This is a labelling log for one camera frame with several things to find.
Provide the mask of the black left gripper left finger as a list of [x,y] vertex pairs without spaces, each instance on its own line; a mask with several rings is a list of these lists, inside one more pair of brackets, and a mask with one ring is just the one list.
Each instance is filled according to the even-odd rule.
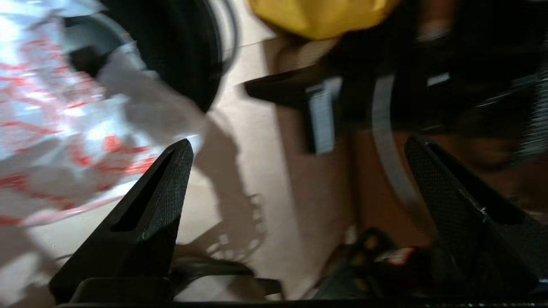
[[172,302],[168,279],[194,153],[168,146],[49,283],[55,302]]

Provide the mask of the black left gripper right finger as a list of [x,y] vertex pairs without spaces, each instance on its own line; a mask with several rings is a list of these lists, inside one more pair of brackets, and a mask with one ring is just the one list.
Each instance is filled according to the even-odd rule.
[[420,135],[405,143],[417,187],[467,290],[547,296],[547,227]]

